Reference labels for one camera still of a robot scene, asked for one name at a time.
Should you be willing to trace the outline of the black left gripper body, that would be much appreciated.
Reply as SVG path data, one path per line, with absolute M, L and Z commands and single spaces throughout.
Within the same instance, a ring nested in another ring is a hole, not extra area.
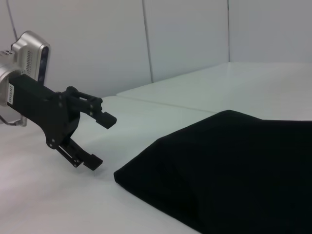
M 69 109 L 64 92 L 55 93 L 25 74 L 10 78 L 9 85 L 8 106 L 38 125 L 50 148 L 77 129 L 80 114 Z

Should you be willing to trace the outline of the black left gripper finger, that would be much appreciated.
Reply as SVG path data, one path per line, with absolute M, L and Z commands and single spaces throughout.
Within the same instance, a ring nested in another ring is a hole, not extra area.
M 65 139 L 56 150 L 67 159 L 75 168 L 83 164 L 90 170 L 96 170 L 103 160 L 94 154 L 89 154 L 84 151 L 71 138 Z
M 82 93 L 73 86 L 69 86 L 66 89 L 66 100 L 70 111 L 85 113 L 106 129 L 111 128 L 117 122 L 116 117 L 108 112 L 102 112 L 103 100 L 101 98 Z

